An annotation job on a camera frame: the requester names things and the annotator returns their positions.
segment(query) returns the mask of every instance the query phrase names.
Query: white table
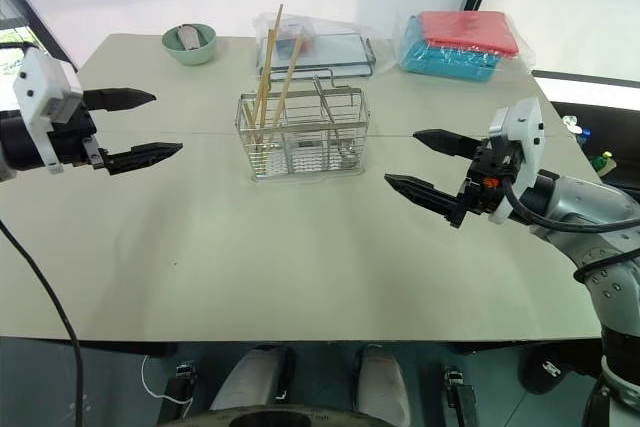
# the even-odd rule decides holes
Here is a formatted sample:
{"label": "white table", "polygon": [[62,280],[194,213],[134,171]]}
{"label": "white table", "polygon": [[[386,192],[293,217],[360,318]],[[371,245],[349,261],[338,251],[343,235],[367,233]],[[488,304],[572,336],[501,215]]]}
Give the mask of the white table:
{"label": "white table", "polygon": [[[159,100],[95,115],[103,146],[183,142],[157,166],[21,173],[3,220],[40,262],[85,340],[516,340],[596,337],[572,264],[515,223],[469,214],[454,230],[383,179],[416,175],[456,192],[468,161],[409,137],[483,135],[496,108],[538,95],[543,164],[595,179],[533,79],[489,84],[391,70],[362,86],[372,111],[365,172],[303,185],[257,183],[233,119],[255,87],[254,43],[221,39],[183,67],[159,37],[113,35],[81,71],[86,89],[131,86]],[[23,260],[0,243],[0,332],[65,338]]]}

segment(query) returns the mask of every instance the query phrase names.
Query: green bowl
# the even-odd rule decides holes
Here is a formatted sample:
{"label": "green bowl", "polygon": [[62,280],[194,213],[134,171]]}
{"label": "green bowl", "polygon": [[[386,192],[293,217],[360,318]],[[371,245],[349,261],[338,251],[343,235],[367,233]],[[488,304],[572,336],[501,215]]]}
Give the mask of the green bowl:
{"label": "green bowl", "polygon": [[208,25],[189,24],[198,31],[200,39],[199,49],[184,50],[184,46],[178,38],[178,27],[167,30],[162,36],[162,45],[169,55],[183,65],[199,65],[210,61],[216,50],[216,31]]}

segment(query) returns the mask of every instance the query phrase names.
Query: wire basket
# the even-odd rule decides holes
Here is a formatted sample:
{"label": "wire basket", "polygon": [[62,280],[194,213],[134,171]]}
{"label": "wire basket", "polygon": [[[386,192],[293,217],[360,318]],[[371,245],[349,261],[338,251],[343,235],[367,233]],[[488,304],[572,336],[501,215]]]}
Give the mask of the wire basket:
{"label": "wire basket", "polygon": [[274,125],[280,92],[253,114],[256,94],[242,94],[236,127],[256,179],[313,172],[360,172],[369,110],[362,89],[336,86],[289,91]]}

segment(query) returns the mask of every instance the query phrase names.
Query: white cable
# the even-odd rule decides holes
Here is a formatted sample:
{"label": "white cable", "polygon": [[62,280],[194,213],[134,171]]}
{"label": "white cable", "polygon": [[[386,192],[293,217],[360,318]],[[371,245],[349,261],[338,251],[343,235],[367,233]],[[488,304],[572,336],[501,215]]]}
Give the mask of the white cable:
{"label": "white cable", "polygon": [[187,400],[178,400],[178,399],[174,399],[173,397],[169,397],[168,395],[165,395],[165,394],[156,394],[155,392],[152,392],[151,389],[149,389],[149,387],[147,386],[147,382],[144,380],[144,364],[147,363],[148,358],[149,356],[145,355],[144,359],[142,359],[142,365],[140,366],[140,379],[142,380],[142,386],[144,387],[144,390],[147,391],[147,394],[149,394],[151,397],[154,397],[156,399],[166,399],[170,402],[173,402],[174,404],[186,405],[187,407],[185,408],[182,414],[182,418],[184,419],[187,415],[187,412],[189,412],[189,409],[191,408],[191,404],[193,403],[193,397],[189,397]]}

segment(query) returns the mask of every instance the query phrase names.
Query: plastic bag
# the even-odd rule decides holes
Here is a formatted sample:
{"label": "plastic bag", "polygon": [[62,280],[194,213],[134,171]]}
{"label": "plastic bag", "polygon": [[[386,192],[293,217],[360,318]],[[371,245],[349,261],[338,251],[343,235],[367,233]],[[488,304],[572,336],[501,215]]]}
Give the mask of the plastic bag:
{"label": "plastic bag", "polygon": [[[275,13],[254,20],[257,44],[257,75],[262,75],[267,55],[267,33]],[[394,65],[391,42],[374,29],[332,20],[282,14],[271,57],[271,80],[286,77],[298,36],[302,47],[296,59],[294,79],[369,77]]]}
{"label": "plastic bag", "polygon": [[394,40],[398,64],[420,74],[486,82],[502,65],[533,65],[531,49],[502,12],[421,12]]}

